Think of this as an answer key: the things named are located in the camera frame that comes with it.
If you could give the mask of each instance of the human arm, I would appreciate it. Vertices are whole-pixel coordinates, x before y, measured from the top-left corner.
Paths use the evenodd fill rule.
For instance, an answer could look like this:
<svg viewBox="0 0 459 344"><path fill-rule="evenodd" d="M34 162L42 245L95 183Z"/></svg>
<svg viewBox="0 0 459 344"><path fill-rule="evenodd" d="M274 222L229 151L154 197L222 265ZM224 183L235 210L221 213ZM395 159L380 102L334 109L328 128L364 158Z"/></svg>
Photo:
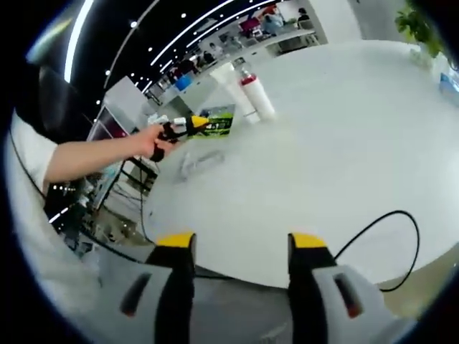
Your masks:
<svg viewBox="0 0 459 344"><path fill-rule="evenodd" d="M150 125L125 138L58 145L47 167L44 181L59 183L75 180L132 156L150 158L156 147L164 149L167 154L175 145L158 139L162 131L162 125Z"/></svg>

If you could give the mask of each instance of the white tabletop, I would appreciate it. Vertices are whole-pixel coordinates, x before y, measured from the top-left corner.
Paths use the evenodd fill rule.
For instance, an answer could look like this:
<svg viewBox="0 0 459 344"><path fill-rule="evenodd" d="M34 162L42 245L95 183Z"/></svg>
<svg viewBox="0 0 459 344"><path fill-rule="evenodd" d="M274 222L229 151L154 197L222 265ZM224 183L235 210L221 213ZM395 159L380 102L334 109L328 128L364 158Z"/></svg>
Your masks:
<svg viewBox="0 0 459 344"><path fill-rule="evenodd" d="M228 138L190 140L165 159L144 209L150 238L195 231L198 265L274 287L288 285L288 233L317 234L337 253L395 209L418 221L416 268L446 252L459 240L459 111L409 50L324 45L256 69L278 121L238 118ZM224 95L217 90L209 104L231 102ZM223 163L179 181L186 152L216 149ZM404 274L414 252L415 231L396 216L339 262L381 282Z"/></svg>

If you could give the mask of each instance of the white sleeve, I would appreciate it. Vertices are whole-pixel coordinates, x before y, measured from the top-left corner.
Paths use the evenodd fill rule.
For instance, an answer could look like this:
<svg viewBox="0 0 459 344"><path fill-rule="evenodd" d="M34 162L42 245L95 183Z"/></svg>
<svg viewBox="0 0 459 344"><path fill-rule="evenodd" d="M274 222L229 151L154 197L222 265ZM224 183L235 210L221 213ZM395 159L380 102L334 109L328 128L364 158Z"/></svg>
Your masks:
<svg viewBox="0 0 459 344"><path fill-rule="evenodd" d="M21 162L35 185L44 191L44 176L57 144L37 133L16 113L11 121L11 136Z"/></svg>

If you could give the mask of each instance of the person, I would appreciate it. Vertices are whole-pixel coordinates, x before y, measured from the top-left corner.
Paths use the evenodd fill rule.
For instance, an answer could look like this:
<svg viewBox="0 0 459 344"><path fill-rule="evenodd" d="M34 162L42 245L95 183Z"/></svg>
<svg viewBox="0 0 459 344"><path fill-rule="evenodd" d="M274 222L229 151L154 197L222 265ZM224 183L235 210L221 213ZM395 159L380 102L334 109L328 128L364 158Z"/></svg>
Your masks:
<svg viewBox="0 0 459 344"><path fill-rule="evenodd" d="M220 57L223 56L223 48L221 46L216 45L215 43L211 43L209 44L209 46L210 46L212 55L214 55L216 59L219 59Z"/></svg>
<svg viewBox="0 0 459 344"><path fill-rule="evenodd" d="M206 62L204 61L204 59L201 56L198 56L196 58L196 67L203 68L203 66L205 66L205 64L206 64Z"/></svg>
<svg viewBox="0 0 459 344"><path fill-rule="evenodd" d="M176 80L180 79L181 77L181 71L177 66L174 66L171 68L172 74L176 78Z"/></svg>
<svg viewBox="0 0 459 344"><path fill-rule="evenodd" d="M182 75L185 75L189 72L193 72L194 74L198 74L199 70L194 65L193 61L190 59L184 59L179 64L179 69Z"/></svg>
<svg viewBox="0 0 459 344"><path fill-rule="evenodd" d="M166 73L166 76L167 76L167 79L169 80L169 82L171 83L171 85L175 84L175 81L177 81L177 79L175 78L175 75L172 72L172 70L169 70Z"/></svg>
<svg viewBox="0 0 459 344"><path fill-rule="evenodd" d="M215 58L212 56L212 54L208 51L205 51L204 54L202 55L202 57L204 58L204 61L210 65L211 63L213 63L215 61Z"/></svg>
<svg viewBox="0 0 459 344"><path fill-rule="evenodd" d="M278 20L273 20L270 14L265 15L265 20L263 22L263 31L276 36L278 34L279 28L282 27L282 24Z"/></svg>
<svg viewBox="0 0 459 344"><path fill-rule="evenodd" d="M303 20L309 20L309 15L304 9L304 7L299 8L298 13L300 14L300 17L298 18L298 21L301 22Z"/></svg>
<svg viewBox="0 0 459 344"><path fill-rule="evenodd" d="M242 49L244 47L244 45L242 45L239 37L237 37L237 36L232 36L230 41L231 41L231 44L233 45L233 47L236 47L237 49Z"/></svg>
<svg viewBox="0 0 459 344"><path fill-rule="evenodd" d="M283 26L284 26L285 22L284 22L282 16L279 15L278 13L276 13L275 11L274 11L274 13L272 13L272 14L268 14L268 16L270 16L270 18L272 19L272 21L275 22L275 23L276 23L277 25L279 25L280 27L283 27Z"/></svg>
<svg viewBox="0 0 459 344"><path fill-rule="evenodd" d="M158 139L163 130L160 125L124 138L58 145L32 127L38 110L21 106L25 100L20 101L15 100L4 139L14 236L42 291L65 317L74 318L94 308L100 284L98 276L70 251L50 224L43 210L48 186L82 178L132 156L149 158L157 148L169 153L176 146Z"/></svg>

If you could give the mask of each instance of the green plant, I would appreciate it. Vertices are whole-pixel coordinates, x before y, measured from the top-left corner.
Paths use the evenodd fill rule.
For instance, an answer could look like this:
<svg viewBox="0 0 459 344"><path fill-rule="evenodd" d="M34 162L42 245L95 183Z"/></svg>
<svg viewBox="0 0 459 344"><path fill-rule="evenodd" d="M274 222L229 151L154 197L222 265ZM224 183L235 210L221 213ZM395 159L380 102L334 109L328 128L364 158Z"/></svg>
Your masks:
<svg viewBox="0 0 459 344"><path fill-rule="evenodd" d="M435 58L442 51L442 46L424 16L410 6L410 1L407 1L407 8L398 11L398 14L395 19L398 32L406 34L408 40L425 44L430 56Z"/></svg>

